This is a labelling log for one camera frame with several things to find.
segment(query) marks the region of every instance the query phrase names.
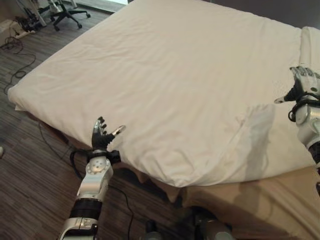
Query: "robotic arm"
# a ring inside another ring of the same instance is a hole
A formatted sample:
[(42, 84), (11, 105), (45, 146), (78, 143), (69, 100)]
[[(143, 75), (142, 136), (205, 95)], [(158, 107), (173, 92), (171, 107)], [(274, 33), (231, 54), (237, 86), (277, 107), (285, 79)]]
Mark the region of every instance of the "robotic arm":
[(98, 231), (103, 199), (108, 183), (113, 175), (112, 164), (119, 158), (118, 151), (107, 151), (107, 146), (121, 132), (122, 125), (110, 134), (106, 134), (104, 119), (100, 117), (92, 132), (93, 151), (85, 167), (85, 177), (76, 194), (75, 203), (69, 218), (65, 221), (59, 240), (95, 240)]
[(276, 99), (274, 103), (296, 102), (288, 117), (298, 127), (298, 139), (318, 164), (320, 162), (320, 75), (302, 66), (291, 67), (290, 70), (294, 76), (294, 86), (287, 95)]
[[(276, 104), (296, 101), (288, 117), (298, 127), (298, 139), (310, 151), (314, 161), (320, 162), (320, 75), (309, 68), (291, 67), (293, 88)], [(65, 221), (59, 240), (95, 240), (102, 202), (113, 175), (112, 164), (120, 161), (118, 151), (107, 151), (107, 146), (123, 130), (120, 126), (106, 134), (106, 124), (100, 117), (93, 127), (93, 151), (88, 157), (85, 177), (77, 192), (69, 218)]]

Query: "mattress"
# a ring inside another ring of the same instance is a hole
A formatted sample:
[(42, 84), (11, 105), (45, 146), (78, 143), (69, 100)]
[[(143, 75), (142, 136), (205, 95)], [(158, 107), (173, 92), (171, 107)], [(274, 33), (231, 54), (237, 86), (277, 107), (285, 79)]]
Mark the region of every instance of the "mattress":
[(267, 178), (314, 164), (287, 118), (293, 103), (273, 105), (309, 32), (198, 0), (135, 0), (8, 97), (86, 145), (99, 116), (110, 131), (126, 125), (110, 148), (175, 187)]

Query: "white sheet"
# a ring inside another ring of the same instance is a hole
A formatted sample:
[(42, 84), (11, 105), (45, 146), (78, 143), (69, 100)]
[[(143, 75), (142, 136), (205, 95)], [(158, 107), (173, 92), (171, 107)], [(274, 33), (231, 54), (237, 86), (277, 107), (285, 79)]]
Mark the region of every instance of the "white sheet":
[(122, 160), (176, 187), (275, 176), (314, 162), (273, 105), (293, 86), (301, 29), (198, 0), (135, 0), (9, 90), (9, 99), (90, 145), (126, 125)]

